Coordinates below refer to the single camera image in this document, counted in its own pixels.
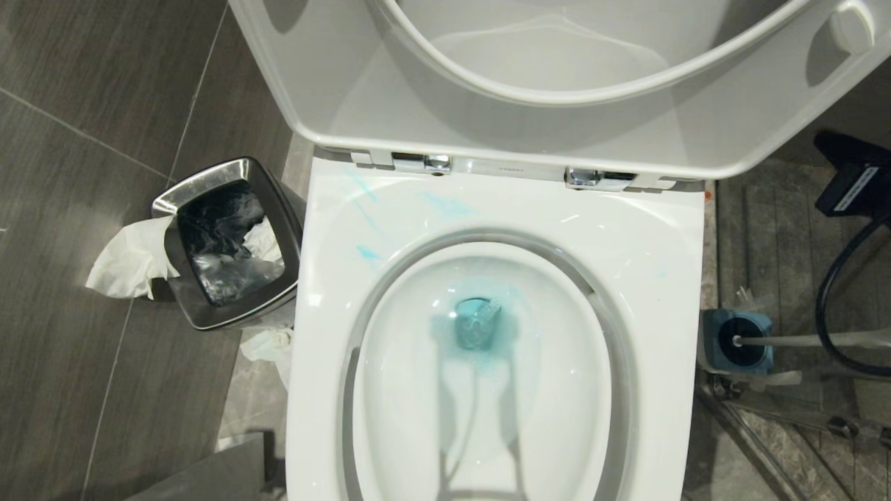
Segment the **toilet brush holder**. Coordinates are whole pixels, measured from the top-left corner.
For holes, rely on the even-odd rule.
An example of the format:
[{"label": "toilet brush holder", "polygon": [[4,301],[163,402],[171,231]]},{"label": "toilet brush holder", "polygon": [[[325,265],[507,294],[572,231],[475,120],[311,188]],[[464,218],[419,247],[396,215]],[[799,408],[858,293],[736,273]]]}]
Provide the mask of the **toilet brush holder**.
[{"label": "toilet brush holder", "polygon": [[773,369],[773,347],[740,346],[734,338],[770,337],[768,316],[731,309],[702,312],[699,362],[713,373],[768,374]]}]

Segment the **stainless steel trash can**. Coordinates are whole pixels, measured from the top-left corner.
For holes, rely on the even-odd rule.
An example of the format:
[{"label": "stainless steel trash can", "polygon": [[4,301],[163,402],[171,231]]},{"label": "stainless steel trash can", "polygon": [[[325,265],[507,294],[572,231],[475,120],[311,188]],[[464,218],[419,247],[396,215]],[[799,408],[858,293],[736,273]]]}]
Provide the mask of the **stainless steel trash can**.
[{"label": "stainless steel trash can", "polygon": [[[306,203],[256,160],[230,160],[188,177],[156,198],[151,214],[173,216],[164,248],[180,276],[169,284],[195,329],[262,324],[293,304]],[[242,244],[264,217],[281,251],[276,261],[254,257]]]}]

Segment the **crumpled tissue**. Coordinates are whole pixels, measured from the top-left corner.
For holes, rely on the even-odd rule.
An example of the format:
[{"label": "crumpled tissue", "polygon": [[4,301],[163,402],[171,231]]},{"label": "crumpled tissue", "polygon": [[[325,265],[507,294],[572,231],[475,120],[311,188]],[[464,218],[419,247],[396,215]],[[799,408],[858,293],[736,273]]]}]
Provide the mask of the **crumpled tissue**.
[{"label": "crumpled tissue", "polygon": [[275,232],[269,224],[269,217],[263,216],[260,221],[244,235],[244,247],[250,251],[250,255],[264,261],[276,262],[282,260],[282,250],[275,240]]},{"label": "crumpled tissue", "polygon": [[285,390],[290,379],[290,339],[293,335],[292,329],[284,327],[242,331],[242,338],[246,339],[240,346],[242,355],[251,362],[274,362]]},{"label": "crumpled tissue", "polygon": [[178,277],[164,250],[164,233],[173,216],[124,226],[93,263],[86,286],[111,298],[151,295],[152,278]]}]

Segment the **black hose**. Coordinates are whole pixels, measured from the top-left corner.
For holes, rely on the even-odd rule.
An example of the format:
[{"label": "black hose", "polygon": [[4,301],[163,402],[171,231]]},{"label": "black hose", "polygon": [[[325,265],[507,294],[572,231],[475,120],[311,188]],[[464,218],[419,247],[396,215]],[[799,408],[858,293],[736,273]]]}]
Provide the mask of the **black hose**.
[{"label": "black hose", "polygon": [[863,242],[865,242],[866,239],[870,237],[870,235],[875,233],[877,229],[879,229],[889,220],[891,220],[891,212],[885,214],[880,218],[873,219],[867,226],[860,230],[860,232],[858,232],[854,236],[854,238],[851,239],[851,242],[847,244],[845,249],[842,250],[841,254],[838,255],[836,260],[832,262],[830,271],[826,273],[826,277],[823,278],[823,283],[820,285],[820,289],[817,291],[817,304],[815,311],[817,322],[817,336],[820,337],[820,343],[826,349],[826,352],[829,353],[830,356],[835,358],[840,364],[850,369],[875,376],[891,376],[891,366],[864,364],[863,362],[859,362],[847,357],[844,353],[839,351],[836,345],[832,344],[832,339],[830,338],[829,331],[826,328],[826,301],[830,295],[832,284],[835,282],[838,274],[841,273],[841,268],[851,258],[851,256],[854,255],[854,252],[863,244]]}]

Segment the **toilet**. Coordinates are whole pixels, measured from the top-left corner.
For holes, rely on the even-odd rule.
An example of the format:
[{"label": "toilet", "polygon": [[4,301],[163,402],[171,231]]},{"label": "toilet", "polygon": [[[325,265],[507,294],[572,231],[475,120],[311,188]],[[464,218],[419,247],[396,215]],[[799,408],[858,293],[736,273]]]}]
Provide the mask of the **toilet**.
[{"label": "toilet", "polygon": [[891,4],[230,5],[318,145],[289,495],[678,499],[702,181],[883,62]]}]

